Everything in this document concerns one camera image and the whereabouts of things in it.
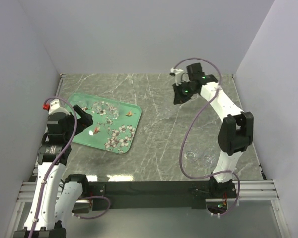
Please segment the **clear glass one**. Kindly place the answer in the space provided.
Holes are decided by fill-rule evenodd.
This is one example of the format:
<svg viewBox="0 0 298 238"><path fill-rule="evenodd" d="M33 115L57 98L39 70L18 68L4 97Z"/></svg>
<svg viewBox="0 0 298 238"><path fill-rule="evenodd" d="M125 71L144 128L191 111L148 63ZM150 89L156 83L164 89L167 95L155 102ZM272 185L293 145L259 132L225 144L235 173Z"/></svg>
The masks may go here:
<svg viewBox="0 0 298 238"><path fill-rule="evenodd" d="M104 105L103 101L94 102L91 106L92 112L97 114L103 113L103 105Z"/></svg>

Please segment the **clear glass two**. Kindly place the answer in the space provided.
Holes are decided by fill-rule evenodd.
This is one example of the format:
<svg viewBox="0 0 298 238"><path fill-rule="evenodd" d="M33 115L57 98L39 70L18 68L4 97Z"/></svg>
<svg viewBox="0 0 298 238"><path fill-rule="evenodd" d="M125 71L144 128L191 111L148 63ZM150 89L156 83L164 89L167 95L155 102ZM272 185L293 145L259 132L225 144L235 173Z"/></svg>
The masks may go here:
<svg viewBox="0 0 298 238"><path fill-rule="evenodd" d="M117 105L109 105L108 107L108 115L110 119L115 120L119 117L120 115L120 109L119 106Z"/></svg>

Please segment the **clear glass five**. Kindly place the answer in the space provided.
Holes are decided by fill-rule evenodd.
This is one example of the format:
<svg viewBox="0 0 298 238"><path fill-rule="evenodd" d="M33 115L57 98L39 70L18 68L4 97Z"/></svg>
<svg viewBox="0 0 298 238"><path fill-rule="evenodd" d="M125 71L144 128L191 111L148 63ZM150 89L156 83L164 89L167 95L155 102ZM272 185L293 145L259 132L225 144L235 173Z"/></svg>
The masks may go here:
<svg viewBox="0 0 298 238"><path fill-rule="evenodd" d="M197 162L201 158L201 149L199 147L188 147L185 149L184 158L187 162Z"/></svg>

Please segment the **clear glass six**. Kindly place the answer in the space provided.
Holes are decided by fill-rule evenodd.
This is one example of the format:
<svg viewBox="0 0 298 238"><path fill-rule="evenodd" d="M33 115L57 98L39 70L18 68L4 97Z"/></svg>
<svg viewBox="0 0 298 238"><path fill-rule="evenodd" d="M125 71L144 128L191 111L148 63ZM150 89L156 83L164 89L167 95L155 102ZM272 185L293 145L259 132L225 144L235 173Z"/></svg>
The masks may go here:
<svg viewBox="0 0 298 238"><path fill-rule="evenodd" d="M214 147L206 148L203 152L203 159L208 166L214 166L216 164L218 155L217 150Z"/></svg>

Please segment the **clear glass three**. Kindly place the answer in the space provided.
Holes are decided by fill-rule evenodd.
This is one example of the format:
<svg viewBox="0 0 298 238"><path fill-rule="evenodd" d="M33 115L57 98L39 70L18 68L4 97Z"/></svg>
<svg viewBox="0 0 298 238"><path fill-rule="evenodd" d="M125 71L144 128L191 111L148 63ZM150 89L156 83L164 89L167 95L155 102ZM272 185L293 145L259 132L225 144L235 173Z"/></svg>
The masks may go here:
<svg viewBox="0 0 298 238"><path fill-rule="evenodd" d="M88 109L88 100L85 98L81 98L79 99L76 104L82 108L83 110L87 110Z"/></svg>

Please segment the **clear glass four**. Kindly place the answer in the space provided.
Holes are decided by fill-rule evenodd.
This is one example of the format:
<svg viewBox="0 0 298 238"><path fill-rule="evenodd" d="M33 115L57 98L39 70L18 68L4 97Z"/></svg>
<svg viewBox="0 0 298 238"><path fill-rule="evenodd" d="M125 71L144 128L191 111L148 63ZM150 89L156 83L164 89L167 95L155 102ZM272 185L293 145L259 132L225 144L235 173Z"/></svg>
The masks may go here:
<svg viewBox="0 0 298 238"><path fill-rule="evenodd" d="M114 122L112 119L109 119L109 118L105 118L105 121L104 121L104 124L106 125L112 125Z"/></svg>

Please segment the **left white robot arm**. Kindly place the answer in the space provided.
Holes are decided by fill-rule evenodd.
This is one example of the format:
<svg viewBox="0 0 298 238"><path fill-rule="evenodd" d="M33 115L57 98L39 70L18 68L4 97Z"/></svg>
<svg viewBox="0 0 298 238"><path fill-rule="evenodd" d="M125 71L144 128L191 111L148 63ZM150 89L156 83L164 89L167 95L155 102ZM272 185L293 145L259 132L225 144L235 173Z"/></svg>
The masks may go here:
<svg viewBox="0 0 298 238"><path fill-rule="evenodd" d="M38 176L29 215L15 238L64 238L65 223L78 199L89 196L86 175L70 175L59 191L74 136L93 124L92 115L78 105L69 112L58 99L43 105L47 132L38 151Z"/></svg>

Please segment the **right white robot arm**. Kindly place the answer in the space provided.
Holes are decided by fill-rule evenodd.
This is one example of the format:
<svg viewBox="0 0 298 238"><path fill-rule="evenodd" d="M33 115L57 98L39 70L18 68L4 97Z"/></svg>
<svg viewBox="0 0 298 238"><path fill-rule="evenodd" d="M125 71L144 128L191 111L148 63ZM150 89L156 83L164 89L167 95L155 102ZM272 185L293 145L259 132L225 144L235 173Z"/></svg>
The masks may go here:
<svg viewBox="0 0 298 238"><path fill-rule="evenodd" d="M238 107L221 87L222 79L216 79L212 75L201 76L198 80L184 79L185 72L172 73L175 83L174 104L183 104L191 99L194 94L204 98L206 104L197 112L189 125L179 152L179 167L183 175L189 179L205 179L211 176L216 180L209 185L209 194L214 198L220 198L226 192L224 183L233 177L238 177L234 171L238 160L253 143L254 116L251 112L245 112ZM205 176L193 176L185 172L183 167L183 149L187 137L196 119L208 106L211 106L221 120L221 128L218 133L219 158L212 174Z"/></svg>

